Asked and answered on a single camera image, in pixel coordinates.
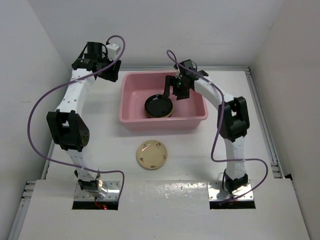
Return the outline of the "black plate front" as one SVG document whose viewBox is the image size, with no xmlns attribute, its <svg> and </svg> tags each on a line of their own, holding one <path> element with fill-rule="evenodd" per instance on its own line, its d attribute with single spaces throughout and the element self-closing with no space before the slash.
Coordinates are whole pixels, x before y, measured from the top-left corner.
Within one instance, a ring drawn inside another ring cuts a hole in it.
<svg viewBox="0 0 320 240">
<path fill-rule="evenodd" d="M 144 110 L 151 113 L 171 112 L 174 109 L 172 100 L 162 94 L 155 94 L 147 98 Z"/>
</svg>

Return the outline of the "cream floral plate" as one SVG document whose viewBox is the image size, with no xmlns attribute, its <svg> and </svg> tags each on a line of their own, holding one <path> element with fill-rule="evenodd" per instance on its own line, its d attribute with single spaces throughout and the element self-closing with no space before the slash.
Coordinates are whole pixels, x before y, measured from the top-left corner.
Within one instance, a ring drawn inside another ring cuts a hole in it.
<svg viewBox="0 0 320 240">
<path fill-rule="evenodd" d="M 161 168 L 168 159 L 166 146 L 159 140 L 146 140 L 136 151 L 137 162 L 146 170 Z"/>
</svg>

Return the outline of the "lime green plate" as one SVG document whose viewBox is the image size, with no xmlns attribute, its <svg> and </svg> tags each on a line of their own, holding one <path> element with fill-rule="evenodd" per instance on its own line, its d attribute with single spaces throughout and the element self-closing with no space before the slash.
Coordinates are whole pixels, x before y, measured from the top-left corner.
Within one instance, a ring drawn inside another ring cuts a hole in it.
<svg viewBox="0 0 320 240">
<path fill-rule="evenodd" d="M 160 118 L 169 118 L 172 116 L 173 111 L 171 112 L 164 112 L 164 113 L 154 113 L 154 112 L 148 112 L 145 111 L 145 114 L 148 118 L 153 118 L 153 119 L 160 119 Z"/>
</svg>

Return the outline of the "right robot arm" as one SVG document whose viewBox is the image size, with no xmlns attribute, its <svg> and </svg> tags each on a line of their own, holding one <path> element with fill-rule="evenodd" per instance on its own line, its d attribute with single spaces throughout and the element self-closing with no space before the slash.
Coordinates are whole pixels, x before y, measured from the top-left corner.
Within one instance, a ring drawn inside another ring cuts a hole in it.
<svg viewBox="0 0 320 240">
<path fill-rule="evenodd" d="M 164 95 L 169 88 L 177 100 L 186 99 L 190 91 L 202 95 L 217 110 L 217 132 L 213 142 L 222 137 L 225 144 L 226 168 L 222 177 L 221 190 L 232 196 L 234 191 L 247 185 L 249 179 L 245 168 L 244 143 L 250 127 L 247 101 L 244 97 L 234 97 L 213 83 L 209 74 L 197 70 L 192 60 L 174 60 L 176 75 L 166 76 Z"/>
</svg>

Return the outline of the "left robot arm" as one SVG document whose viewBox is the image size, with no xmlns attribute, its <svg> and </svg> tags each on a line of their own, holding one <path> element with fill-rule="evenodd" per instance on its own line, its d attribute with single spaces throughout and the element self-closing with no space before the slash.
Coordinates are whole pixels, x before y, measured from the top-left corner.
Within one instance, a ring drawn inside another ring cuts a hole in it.
<svg viewBox="0 0 320 240">
<path fill-rule="evenodd" d="M 87 94 L 97 77 L 116 82 L 121 61 L 116 58 L 121 47 L 115 43 L 88 42 L 71 65 L 70 85 L 55 109 L 47 113 L 46 120 L 53 141 L 71 158 L 80 189 L 95 199 L 108 194 L 107 184 L 101 180 L 86 159 L 84 148 L 90 140 L 90 130 L 81 115 Z"/>
</svg>

